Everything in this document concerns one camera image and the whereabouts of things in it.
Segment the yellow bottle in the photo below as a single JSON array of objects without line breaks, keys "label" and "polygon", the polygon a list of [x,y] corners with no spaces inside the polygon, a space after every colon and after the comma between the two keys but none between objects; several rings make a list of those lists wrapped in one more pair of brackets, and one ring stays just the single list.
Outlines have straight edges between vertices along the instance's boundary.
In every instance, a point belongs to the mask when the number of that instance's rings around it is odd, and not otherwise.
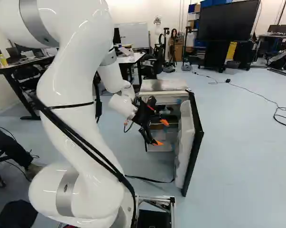
[{"label": "yellow bottle", "polygon": [[0,51],[0,62],[1,62],[3,67],[8,66],[7,59],[4,57],[4,55],[1,53],[1,51]]}]

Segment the person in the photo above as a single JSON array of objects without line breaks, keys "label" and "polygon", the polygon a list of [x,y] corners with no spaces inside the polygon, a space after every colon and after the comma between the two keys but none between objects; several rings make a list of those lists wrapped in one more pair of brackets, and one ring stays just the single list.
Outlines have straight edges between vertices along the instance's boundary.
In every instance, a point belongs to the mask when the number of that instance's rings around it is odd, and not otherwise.
[{"label": "person", "polygon": [[0,130],[0,151],[14,160],[17,164],[24,167],[26,177],[31,180],[42,169],[32,163],[33,157],[17,141],[6,135]]}]

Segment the large display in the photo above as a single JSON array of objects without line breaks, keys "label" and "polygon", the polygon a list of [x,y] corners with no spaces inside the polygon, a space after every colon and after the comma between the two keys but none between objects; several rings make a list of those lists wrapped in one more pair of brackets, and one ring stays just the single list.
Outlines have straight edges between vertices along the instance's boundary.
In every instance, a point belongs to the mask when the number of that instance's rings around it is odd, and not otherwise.
[{"label": "large display", "polygon": [[249,40],[258,6],[259,0],[247,0],[202,8],[197,39]]}]

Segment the blue box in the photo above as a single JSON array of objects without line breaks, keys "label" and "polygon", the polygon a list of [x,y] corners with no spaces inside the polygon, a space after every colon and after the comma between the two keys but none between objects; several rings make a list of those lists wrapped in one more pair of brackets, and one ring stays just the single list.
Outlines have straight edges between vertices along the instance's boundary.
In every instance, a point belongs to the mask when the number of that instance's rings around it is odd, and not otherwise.
[{"label": "blue box", "polygon": [[201,1],[201,8],[212,6],[213,5],[213,0],[204,0]]},{"label": "blue box", "polygon": [[232,0],[213,0],[214,5],[221,5],[221,4],[226,4],[226,3],[231,3]]},{"label": "blue box", "polygon": [[188,13],[193,13],[196,4],[189,5]]},{"label": "blue box", "polygon": [[195,40],[194,41],[194,46],[195,47],[205,47],[207,44],[205,41],[199,41],[199,40]]},{"label": "blue box", "polygon": [[194,29],[199,28],[199,19],[194,21]]}]

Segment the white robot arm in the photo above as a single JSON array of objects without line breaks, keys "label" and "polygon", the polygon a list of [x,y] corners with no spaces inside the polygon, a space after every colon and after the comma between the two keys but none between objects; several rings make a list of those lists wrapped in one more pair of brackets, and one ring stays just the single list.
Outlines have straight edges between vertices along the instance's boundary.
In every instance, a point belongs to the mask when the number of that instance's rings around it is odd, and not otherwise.
[{"label": "white robot arm", "polygon": [[[123,170],[94,118],[95,72],[99,72],[109,92],[122,91],[122,96],[112,97],[111,107],[138,124],[145,123],[146,118],[142,117],[143,108],[132,104],[133,87],[122,79],[115,62],[113,22],[106,1],[1,0],[0,28],[9,39],[26,47],[59,47],[38,83],[38,99],[48,112],[93,145],[94,152],[97,150],[108,159],[97,156],[101,162],[112,163],[115,173],[122,175]],[[134,192],[130,194],[131,188],[125,187],[124,176],[112,174],[92,159],[83,150],[87,146],[81,148],[45,114],[41,113],[41,119],[51,142],[68,162],[50,164],[33,179],[29,198],[34,208],[76,227],[109,228],[113,223],[130,227],[136,206],[131,198]]]}]

